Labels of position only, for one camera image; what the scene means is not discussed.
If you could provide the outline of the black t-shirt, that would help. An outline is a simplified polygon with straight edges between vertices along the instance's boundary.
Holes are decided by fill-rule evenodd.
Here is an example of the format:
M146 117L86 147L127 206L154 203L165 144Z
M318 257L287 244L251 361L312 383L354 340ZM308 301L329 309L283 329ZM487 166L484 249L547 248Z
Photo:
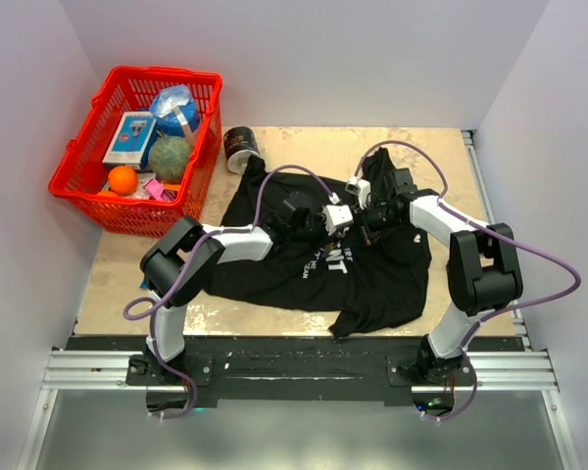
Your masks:
M364 163L364 178L379 199L382 179L395 169L387 149ZM265 162L251 157L221 225L251 223ZM309 175L279 172L262 197L261 218L282 206L292 192L310 196L316 207L327 203L325 192ZM329 327L334 337L396 328L422 316L426 303L431 253L425 232L410 225L387 228L368 247L360 233L349 231L332 251L321 241L288 240L267 257L216 266L204 290L212 296L304 311L340 313Z

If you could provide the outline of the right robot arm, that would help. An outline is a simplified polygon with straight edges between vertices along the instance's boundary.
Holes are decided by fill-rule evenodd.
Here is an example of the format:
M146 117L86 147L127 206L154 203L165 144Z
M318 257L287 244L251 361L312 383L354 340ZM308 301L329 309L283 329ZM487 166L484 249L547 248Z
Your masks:
M419 189L407 169L384 176L385 194L375 201L368 181L353 176L347 190L355 195L355 220L367 244L386 228L411 225L447 249L447 286L451 298L437 326L420 342L416 361L404 373L417 383L445 381L463 362L464 352L486 313L518 299L523 291L514 234L506 224L489 225L488 234L472 227L463 213L452 214L432 189Z

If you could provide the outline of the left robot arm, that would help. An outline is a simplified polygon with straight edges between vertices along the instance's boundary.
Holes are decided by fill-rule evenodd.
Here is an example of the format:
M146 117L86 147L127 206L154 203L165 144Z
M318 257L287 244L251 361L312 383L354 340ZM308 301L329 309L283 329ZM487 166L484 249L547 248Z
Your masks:
M257 198L251 224L211 226L185 216L142 258L140 269L148 295L128 303L122 315L131 321L149 320L145 354L150 374L160 383L191 381L182 365L186 306L204 289L218 265L261 261L303 229L318 230L322 236L333 236L341 229L333 215L343 207L332 191L327 192L328 203L322 207L320 222L313 221L308 197L300 194L285 200L284 215L278 213L261 222L262 198Z

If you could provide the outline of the black cylindrical can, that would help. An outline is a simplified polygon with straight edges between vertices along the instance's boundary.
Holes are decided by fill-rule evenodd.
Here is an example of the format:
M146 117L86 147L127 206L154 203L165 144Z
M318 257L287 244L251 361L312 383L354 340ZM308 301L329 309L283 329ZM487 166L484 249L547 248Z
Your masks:
M223 136L226 165L230 172L243 174L251 157L261 156L255 134L247 126L231 127Z

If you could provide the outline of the pink package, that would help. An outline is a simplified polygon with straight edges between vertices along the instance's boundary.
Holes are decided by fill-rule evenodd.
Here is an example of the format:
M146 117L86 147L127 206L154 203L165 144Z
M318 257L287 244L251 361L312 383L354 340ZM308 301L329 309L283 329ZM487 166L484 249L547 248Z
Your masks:
M165 185L153 178L143 184L143 189L148 197L158 202L172 202L175 199L173 192L168 190Z

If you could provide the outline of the green melon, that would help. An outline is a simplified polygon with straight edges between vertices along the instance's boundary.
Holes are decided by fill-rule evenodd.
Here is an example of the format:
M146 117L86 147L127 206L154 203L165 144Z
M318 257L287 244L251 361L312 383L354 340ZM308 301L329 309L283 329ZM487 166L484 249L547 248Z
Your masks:
M162 181L179 184L190 162L194 147L182 137L163 136L156 140L148 154L148 165Z

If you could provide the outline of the red plastic basket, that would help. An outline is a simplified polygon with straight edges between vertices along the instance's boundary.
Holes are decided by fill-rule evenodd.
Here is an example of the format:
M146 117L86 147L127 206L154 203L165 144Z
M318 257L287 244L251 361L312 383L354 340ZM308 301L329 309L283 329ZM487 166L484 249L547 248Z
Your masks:
M201 117L197 144L174 201L101 197L109 170L103 165L121 117L148 108L169 86L189 87ZM49 193L71 203L109 232L159 238L184 215L201 216L221 151L223 80L211 71L117 66L109 72L76 138L69 141Z

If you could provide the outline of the blue plastic wrapped roll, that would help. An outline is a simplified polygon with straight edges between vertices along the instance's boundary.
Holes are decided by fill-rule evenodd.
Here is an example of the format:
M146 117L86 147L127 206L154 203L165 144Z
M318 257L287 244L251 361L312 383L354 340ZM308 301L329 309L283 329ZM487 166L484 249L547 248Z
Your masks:
M196 144L201 117L186 85L163 89L153 100L150 113L164 134L182 137L190 145Z

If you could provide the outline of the orange fruit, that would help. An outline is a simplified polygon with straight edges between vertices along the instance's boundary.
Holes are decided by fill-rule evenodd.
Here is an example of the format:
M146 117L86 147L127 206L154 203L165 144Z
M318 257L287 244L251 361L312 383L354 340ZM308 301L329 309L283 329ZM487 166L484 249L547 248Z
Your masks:
M130 196L138 187L136 171L126 165L116 166L108 175L109 188L119 196Z

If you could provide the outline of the blue white razor box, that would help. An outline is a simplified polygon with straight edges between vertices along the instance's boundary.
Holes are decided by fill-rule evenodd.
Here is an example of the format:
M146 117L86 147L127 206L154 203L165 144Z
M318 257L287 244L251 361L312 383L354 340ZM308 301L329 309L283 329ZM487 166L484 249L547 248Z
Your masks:
M157 122L148 112L125 112L107 148L102 164L126 165L136 171L148 167L148 154L157 138Z

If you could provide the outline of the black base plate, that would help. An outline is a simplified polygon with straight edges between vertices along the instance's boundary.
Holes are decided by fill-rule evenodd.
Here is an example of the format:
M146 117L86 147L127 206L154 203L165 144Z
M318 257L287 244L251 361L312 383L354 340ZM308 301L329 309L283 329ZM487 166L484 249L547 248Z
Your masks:
M146 391L149 411L221 400L380 401L449 411L474 384L463 357L433 359L419 338L188 337L167 367L140 337L76 337L65 351L87 370L119 371L119 383Z

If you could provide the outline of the aluminium rail frame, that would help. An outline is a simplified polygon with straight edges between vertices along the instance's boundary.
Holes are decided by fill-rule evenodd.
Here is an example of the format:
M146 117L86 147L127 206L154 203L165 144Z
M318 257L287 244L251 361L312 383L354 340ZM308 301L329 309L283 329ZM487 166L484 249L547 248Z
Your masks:
M514 333L479 337L476 379L447 412L380 401L219 401L149 414L146 391L51 353L23 469L576 469L551 357Z

